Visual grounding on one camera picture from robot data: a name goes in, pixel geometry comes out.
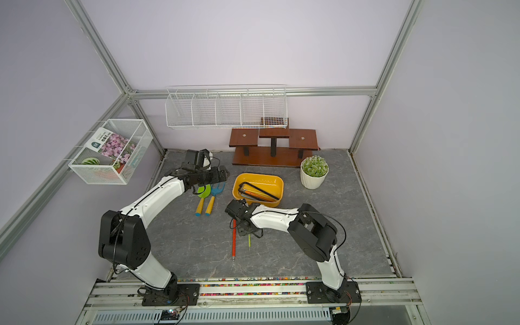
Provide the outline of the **red hex key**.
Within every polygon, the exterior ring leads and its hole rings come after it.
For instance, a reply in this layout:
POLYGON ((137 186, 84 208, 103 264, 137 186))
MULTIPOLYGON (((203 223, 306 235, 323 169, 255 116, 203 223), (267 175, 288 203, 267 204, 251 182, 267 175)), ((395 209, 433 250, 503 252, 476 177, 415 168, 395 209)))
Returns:
POLYGON ((237 221, 232 222, 232 261, 236 260, 237 221))

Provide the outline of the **thin black hex key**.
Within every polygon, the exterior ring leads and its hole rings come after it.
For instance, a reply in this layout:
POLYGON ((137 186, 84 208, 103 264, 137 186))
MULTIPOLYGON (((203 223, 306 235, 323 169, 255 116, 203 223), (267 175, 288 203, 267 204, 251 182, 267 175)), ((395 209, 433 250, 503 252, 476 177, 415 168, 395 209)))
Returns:
POLYGON ((247 190, 246 188, 244 188, 243 186, 240 186, 238 188, 238 192, 240 193, 240 195, 244 198, 249 198, 251 200, 256 200, 256 201, 261 201, 261 202, 265 202, 265 199, 264 197, 262 197, 261 195, 259 195, 258 193, 255 193, 255 192, 252 192, 252 191, 249 191, 247 190))

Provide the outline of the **orange hex key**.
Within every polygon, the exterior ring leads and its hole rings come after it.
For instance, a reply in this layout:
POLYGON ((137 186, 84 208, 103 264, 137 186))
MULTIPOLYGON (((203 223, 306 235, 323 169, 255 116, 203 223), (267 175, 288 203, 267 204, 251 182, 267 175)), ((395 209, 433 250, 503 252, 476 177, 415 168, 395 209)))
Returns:
POLYGON ((277 199, 275 199, 275 198, 273 198, 271 196, 265 196, 265 195, 262 195, 260 193, 251 192, 251 191, 248 191, 248 190, 239 190, 238 192, 239 192, 239 194, 242 197, 250 199, 250 200, 256 200, 256 201, 261 201, 261 202, 275 202, 275 201, 277 201, 277 199))

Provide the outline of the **large black hex key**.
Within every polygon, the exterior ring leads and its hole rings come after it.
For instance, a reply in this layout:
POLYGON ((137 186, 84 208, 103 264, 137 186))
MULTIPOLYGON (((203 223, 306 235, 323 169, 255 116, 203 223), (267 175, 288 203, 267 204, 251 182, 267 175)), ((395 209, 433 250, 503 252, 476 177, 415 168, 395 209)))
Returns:
POLYGON ((251 192, 260 193, 260 194, 265 195, 265 196, 271 196, 271 197, 273 197, 273 198, 275 198, 277 200, 280 200, 279 197, 275 196, 274 194, 272 194, 272 193, 270 193, 270 192, 268 192, 266 190, 263 190, 263 189, 259 188, 258 186, 253 185, 252 183, 249 183, 249 182, 245 181, 245 182, 240 183, 239 187, 240 186, 243 186, 244 188, 246 188, 247 190, 249 190, 251 192))

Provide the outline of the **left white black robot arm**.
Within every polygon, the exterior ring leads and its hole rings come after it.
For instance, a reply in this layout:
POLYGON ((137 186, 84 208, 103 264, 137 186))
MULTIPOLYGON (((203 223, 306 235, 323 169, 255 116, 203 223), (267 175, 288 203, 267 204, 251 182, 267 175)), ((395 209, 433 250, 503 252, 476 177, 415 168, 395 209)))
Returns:
POLYGON ((178 288, 177 276, 152 254, 147 228, 173 200, 195 186, 226 181, 225 166, 203 167, 194 171, 174 169, 155 187, 126 207, 109 210, 101 217, 98 255, 120 265, 144 283, 143 306, 189 306, 187 292, 178 288))

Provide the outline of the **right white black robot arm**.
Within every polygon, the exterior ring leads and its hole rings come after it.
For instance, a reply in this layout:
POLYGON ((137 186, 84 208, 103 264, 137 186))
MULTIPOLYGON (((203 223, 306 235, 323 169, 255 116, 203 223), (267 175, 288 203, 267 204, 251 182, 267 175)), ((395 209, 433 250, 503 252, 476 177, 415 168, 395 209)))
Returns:
POLYGON ((350 306, 362 301, 357 282, 346 276, 339 262, 337 227, 311 205, 277 209, 233 200, 227 205, 226 213, 236 221, 241 236, 253 234, 260 238, 265 229, 285 232, 317 263, 321 281, 305 284, 309 304, 345 303, 350 306))

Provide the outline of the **yellow plastic storage box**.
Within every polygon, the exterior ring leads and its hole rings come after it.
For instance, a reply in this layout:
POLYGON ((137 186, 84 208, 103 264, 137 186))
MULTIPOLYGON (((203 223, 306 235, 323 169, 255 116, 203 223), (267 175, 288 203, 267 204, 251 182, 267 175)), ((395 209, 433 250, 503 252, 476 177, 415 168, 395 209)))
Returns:
POLYGON ((234 182, 232 194, 236 200, 245 199, 247 204, 277 207, 283 198, 284 181, 275 175, 242 173, 234 182))

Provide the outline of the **green garden trowel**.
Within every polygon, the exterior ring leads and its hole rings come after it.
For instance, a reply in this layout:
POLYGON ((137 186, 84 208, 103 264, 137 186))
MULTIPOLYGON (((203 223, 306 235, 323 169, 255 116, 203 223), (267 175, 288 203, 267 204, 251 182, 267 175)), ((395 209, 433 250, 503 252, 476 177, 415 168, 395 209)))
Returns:
POLYGON ((202 215, 204 201, 210 195, 210 193, 211 193, 211 185, 201 186, 201 187, 199 187, 199 189, 197 189, 197 195, 200 199, 198 206, 196 208, 196 212, 195 212, 195 215, 197 217, 200 217, 202 215))

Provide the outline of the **blue garden hand rake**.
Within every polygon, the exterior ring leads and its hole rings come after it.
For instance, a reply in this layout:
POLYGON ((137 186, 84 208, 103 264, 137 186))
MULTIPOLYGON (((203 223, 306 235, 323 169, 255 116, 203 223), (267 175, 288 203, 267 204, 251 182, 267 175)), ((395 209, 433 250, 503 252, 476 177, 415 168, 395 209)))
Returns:
POLYGON ((210 198, 210 201, 209 201, 209 204, 206 208, 206 211, 205 211, 205 215, 206 216, 210 216, 212 211, 213 211, 213 207, 214 207, 214 204, 215 204, 215 199, 216 199, 216 196, 218 196, 219 194, 221 194, 224 190, 226 186, 226 183, 223 181, 223 182, 219 182, 217 184, 213 184, 211 186, 211 198, 210 198))

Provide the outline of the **flower seed packet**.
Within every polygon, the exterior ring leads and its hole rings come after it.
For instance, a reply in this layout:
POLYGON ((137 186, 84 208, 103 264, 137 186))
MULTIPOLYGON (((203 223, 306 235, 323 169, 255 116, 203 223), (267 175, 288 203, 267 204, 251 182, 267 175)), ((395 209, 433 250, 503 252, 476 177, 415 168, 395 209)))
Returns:
POLYGON ((100 127, 86 142, 85 147, 125 165, 130 160, 137 144, 109 129, 100 127))

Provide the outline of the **brown wooden stepped stand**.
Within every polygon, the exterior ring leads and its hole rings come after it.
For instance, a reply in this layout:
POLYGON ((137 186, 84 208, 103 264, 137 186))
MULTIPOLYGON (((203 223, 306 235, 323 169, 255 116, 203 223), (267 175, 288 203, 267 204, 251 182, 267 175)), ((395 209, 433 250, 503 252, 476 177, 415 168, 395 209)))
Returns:
POLYGON ((233 129, 233 164, 298 168, 320 149, 314 129, 233 129))

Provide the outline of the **white pot green plant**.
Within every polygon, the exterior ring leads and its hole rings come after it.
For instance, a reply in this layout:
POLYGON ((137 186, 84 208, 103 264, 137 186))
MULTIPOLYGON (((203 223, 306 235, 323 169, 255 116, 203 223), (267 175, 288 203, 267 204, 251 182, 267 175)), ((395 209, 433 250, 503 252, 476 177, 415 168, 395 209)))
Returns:
POLYGON ((309 189, 315 190, 324 182, 329 173, 329 165, 321 156, 305 158, 301 163, 301 183, 309 189))

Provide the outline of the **green striped ball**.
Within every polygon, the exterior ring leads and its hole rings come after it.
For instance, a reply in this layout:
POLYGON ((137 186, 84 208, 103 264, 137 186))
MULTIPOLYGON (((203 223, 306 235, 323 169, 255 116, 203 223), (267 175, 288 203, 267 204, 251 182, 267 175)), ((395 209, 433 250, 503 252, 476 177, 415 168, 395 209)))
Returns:
POLYGON ((98 158, 95 158, 95 157, 89 157, 89 158, 83 159, 81 164, 82 165, 99 165, 100 164, 100 160, 98 158))

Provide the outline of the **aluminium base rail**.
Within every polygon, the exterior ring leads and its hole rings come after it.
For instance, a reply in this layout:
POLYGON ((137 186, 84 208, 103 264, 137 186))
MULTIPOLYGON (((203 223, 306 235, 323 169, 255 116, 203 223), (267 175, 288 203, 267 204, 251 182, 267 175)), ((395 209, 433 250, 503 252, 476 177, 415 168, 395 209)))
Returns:
POLYGON ((175 299, 140 282, 96 283, 78 324, 428 324, 410 278, 355 278, 328 294, 317 278, 182 280, 175 299))

